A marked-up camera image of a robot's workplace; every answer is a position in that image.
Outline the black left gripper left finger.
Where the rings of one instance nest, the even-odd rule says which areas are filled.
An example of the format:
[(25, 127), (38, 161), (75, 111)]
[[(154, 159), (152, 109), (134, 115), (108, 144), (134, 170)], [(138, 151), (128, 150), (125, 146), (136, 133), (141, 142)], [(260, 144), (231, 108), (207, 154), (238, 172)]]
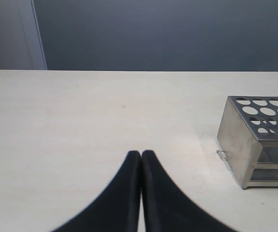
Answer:
[(141, 199), (141, 155), (129, 151), (102, 193), (56, 232), (136, 232)]

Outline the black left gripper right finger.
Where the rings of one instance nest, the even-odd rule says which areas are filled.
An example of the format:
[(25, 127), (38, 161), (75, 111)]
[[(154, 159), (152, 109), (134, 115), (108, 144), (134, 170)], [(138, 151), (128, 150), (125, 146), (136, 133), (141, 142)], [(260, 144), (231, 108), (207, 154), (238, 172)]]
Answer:
[(142, 153), (143, 209), (147, 232), (227, 232), (173, 182), (152, 150)]

